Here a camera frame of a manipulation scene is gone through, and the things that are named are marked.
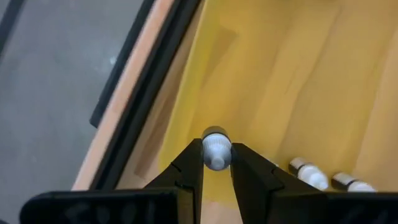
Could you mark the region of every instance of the white bottle cap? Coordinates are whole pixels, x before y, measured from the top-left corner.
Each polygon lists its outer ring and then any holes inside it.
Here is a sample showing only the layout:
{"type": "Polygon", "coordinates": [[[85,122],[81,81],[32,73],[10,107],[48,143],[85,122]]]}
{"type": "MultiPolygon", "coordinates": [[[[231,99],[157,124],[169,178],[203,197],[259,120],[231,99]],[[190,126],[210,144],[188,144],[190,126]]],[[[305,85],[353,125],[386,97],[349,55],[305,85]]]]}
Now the white bottle cap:
{"type": "Polygon", "coordinates": [[[203,160],[209,169],[223,170],[231,163],[231,141],[224,134],[213,133],[203,140],[203,160]]]}
{"type": "Polygon", "coordinates": [[[328,177],[312,164],[301,167],[297,178],[319,190],[325,190],[329,187],[328,177]]]}
{"type": "Polygon", "coordinates": [[[377,192],[377,190],[368,183],[355,181],[349,185],[348,192],[377,192]]]}

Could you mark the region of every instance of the white vial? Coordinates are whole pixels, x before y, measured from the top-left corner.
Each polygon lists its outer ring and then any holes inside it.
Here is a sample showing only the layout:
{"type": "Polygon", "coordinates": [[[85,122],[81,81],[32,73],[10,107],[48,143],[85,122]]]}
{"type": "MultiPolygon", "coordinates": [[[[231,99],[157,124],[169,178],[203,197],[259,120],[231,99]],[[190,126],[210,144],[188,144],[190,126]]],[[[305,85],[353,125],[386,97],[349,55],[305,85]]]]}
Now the white vial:
{"type": "Polygon", "coordinates": [[[318,190],[325,190],[329,187],[328,177],[317,166],[301,157],[297,157],[290,162],[289,170],[298,179],[318,190]]]}
{"type": "Polygon", "coordinates": [[[331,179],[332,186],[348,192],[377,192],[370,184],[358,180],[349,174],[340,172],[331,179]]]}
{"type": "Polygon", "coordinates": [[[231,164],[232,143],[221,127],[213,126],[203,133],[203,160],[211,170],[223,170],[231,164]]]}

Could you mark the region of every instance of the gray floor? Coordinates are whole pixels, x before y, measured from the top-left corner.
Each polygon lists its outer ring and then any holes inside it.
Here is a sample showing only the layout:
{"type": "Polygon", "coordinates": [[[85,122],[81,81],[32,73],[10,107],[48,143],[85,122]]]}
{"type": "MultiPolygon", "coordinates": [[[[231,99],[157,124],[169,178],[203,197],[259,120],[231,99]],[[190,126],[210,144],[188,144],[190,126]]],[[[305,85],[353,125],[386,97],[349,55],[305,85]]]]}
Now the gray floor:
{"type": "Polygon", "coordinates": [[[72,186],[141,2],[27,1],[0,64],[0,219],[17,223],[29,197],[72,186]]]}

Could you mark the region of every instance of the yellow plastic surface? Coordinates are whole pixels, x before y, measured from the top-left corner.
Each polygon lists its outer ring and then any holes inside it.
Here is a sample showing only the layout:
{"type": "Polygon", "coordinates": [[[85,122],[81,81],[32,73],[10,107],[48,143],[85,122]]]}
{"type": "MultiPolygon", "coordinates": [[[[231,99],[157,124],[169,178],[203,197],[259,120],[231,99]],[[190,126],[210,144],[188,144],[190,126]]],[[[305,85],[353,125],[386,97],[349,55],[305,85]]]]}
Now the yellow plastic surface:
{"type": "MultiPolygon", "coordinates": [[[[160,168],[218,125],[281,168],[353,171],[397,16],[396,0],[207,0],[160,168]]],[[[236,206],[229,171],[206,169],[203,196],[236,206]]]]}

